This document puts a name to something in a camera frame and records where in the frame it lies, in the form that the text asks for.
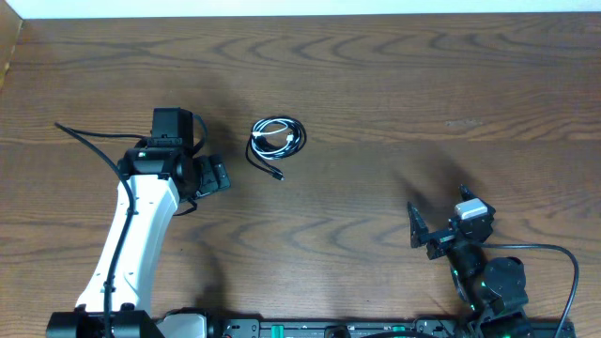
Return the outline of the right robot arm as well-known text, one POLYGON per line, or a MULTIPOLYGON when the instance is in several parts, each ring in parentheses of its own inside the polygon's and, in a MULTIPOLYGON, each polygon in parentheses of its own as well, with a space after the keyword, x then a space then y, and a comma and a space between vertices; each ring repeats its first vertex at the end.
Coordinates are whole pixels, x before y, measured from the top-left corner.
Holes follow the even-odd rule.
POLYGON ((525 291, 523 263, 515 257, 488 259, 483 250, 492 235, 496 209, 466 186, 459 187, 462 202, 446 228, 431 232, 412 204, 407 204, 410 246, 424 246, 430 260, 445 256, 455 288, 469 304, 472 315, 455 327, 458 337, 533 337, 534 329, 523 306, 525 291))

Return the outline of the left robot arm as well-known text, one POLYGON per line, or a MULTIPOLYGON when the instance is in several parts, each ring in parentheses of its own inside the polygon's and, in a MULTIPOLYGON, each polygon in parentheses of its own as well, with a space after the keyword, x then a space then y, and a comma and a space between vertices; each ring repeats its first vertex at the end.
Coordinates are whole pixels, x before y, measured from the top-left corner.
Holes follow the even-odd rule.
POLYGON ((148 137, 109 165, 119 180, 116 212, 94 273, 70 312, 51 315, 49 337, 219 337, 218 319, 177 310, 154 320, 151 294, 168 226, 179 205, 229 188, 221 158, 202 156, 199 115, 157 108, 148 137))

